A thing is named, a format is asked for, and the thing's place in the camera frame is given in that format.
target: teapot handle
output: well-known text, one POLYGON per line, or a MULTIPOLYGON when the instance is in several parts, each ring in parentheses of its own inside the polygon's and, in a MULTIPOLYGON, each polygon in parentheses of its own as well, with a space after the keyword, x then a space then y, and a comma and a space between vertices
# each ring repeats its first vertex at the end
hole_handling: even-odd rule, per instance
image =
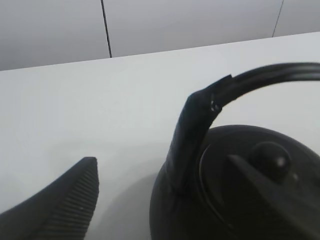
POLYGON ((284 82, 320 81, 320 63, 281 63, 228 75, 191 94, 179 116, 165 170, 171 186, 183 193, 209 127, 222 108, 253 90, 284 82))

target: black teapot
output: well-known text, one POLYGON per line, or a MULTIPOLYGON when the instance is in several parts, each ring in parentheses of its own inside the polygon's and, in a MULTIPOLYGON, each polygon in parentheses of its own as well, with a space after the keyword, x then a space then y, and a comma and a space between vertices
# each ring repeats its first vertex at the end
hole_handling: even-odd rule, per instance
POLYGON ((276 64, 190 95, 153 187, 152 240, 320 240, 319 156, 261 127, 209 129, 245 93, 319 80, 318 63, 276 64))

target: textured black object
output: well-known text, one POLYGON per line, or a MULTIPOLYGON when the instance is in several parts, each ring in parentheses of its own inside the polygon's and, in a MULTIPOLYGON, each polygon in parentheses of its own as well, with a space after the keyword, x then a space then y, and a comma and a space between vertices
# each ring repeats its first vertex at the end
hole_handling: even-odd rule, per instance
POLYGON ((0 215, 0 240, 83 240, 99 194, 97 159, 85 157, 0 215))
POLYGON ((319 156, 265 128, 209 129, 243 94, 293 81, 320 81, 320 64, 229 75, 187 99, 151 195, 152 240, 320 240, 319 156))

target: white table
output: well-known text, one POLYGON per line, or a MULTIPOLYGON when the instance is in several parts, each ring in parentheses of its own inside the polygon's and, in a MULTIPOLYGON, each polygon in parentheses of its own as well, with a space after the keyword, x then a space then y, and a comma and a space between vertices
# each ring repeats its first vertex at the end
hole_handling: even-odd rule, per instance
MULTIPOLYGON (((146 240, 149 200, 187 96, 228 74, 320 62, 320 32, 0 72, 0 211, 84 156, 100 196, 88 240, 146 240)), ((320 153, 320 83, 285 83, 224 108, 215 126, 287 134, 320 153)))

